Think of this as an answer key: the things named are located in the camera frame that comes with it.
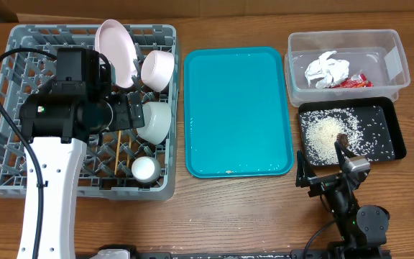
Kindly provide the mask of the white paper napkin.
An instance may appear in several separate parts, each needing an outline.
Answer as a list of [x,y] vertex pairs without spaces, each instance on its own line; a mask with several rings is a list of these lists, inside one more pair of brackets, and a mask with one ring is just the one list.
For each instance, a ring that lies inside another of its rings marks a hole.
[[326,51],[312,61],[305,70],[308,85],[315,83],[317,89],[333,88],[348,78],[350,62],[332,58],[336,50]]

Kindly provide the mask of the red strawberry cake wrapper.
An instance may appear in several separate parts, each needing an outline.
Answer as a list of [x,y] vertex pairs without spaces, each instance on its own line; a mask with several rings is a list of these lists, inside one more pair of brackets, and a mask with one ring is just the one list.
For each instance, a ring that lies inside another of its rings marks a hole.
[[333,88],[369,88],[373,87],[373,83],[367,79],[363,73],[357,73],[350,78],[345,79]]

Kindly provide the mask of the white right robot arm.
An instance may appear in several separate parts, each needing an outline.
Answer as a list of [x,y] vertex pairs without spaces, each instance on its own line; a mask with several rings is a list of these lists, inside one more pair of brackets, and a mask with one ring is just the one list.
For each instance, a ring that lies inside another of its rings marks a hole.
[[[339,172],[318,177],[302,151],[297,151],[295,185],[308,187],[310,197],[319,197],[333,216],[306,243],[300,258],[390,258],[390,251],[382,250],[387,242],[390,213],[381,206],[359,205],[354,191],[370,172],[370,163],[356,155],[339,141],[334,143]],[[340,242],[330,242],[325,250],[311,250],[313,241],[330,226],[336,225]]]

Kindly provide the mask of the large white plate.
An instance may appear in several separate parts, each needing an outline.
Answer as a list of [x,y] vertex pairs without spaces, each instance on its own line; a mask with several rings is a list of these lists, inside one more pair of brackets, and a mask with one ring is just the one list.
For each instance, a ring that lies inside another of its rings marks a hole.
[[137,76],[134,60],[137,59],[134,42],[124,25],[108,19],[100,25],[95,34],[95,51],[102,53],[115,69],[116,84],[121,88],[134,85]]

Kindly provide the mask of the pink shallow bowl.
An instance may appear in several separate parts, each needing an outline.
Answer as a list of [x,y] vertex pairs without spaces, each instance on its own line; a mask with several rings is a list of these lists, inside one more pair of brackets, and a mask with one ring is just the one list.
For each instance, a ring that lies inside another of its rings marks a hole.
[[142,82],[153,91],[161,92],[169,84],[174,67],[175,57],[172,53],[153,50],[147,55],[142,64]]

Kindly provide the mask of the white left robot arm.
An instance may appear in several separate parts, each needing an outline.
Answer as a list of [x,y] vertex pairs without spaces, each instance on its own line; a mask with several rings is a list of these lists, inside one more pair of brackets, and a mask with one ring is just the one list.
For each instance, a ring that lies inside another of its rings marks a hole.
[[138,95],[114,94],[114,68],[95,50],[62,47],[57,72],[19,110],[27,192],[18,258],[74,258],[78,177],[89,137],[144,126]]

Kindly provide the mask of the grey bowl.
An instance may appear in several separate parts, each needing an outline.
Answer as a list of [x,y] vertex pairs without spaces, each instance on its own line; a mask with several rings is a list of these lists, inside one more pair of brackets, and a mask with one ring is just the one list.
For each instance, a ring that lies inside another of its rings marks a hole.
[[160,144],[167,136],[171,124],[171,108],[165,102],[147,102],[142,107],[144,126],[137,128],[137,134],[153,145]]

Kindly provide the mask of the white cup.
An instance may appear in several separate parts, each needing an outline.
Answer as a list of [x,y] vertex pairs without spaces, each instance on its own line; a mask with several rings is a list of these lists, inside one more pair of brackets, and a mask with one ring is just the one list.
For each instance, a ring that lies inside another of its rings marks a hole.
[[153,157],[139,157],[131,166],[133,178],[140,183],[155,182],[162,172],[160,163]]

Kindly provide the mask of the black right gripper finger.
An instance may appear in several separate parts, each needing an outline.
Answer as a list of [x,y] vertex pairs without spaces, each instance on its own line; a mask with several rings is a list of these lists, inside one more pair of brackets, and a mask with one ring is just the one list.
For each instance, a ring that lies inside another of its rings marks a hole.
[[334,147],[340,169],[355,169],[357,167],[357,155],[355,155],[338,140],[335,141]]
[[297,164],[295,185],[301,188],[309,187],[317,176],[301,150],[297,151]]

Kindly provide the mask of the brown food scrap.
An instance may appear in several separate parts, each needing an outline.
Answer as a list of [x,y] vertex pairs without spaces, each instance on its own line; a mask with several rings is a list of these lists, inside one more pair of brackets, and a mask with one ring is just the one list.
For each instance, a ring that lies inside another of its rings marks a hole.
[[336,137],[336,141],[340,143],[343,147],[350,147],[349,138],[346,134],[338,134]]

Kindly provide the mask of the wooden chopstick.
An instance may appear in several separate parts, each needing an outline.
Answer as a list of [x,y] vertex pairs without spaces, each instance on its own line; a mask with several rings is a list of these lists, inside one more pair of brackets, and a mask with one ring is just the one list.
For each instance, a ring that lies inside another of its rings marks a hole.
[[120,153],[120,146],[121,146],[121,130],[118,131],[118,140],[116,143],[116,157],[115,157],[115,166],[114,166],[114,175],[116,176],[117,171],[119,169],[119,153]]
[[128,143],[127,143],[127,159],[126,159],[126,166],[130,166],[130,162],[132,159],[132,136],[129,135]]

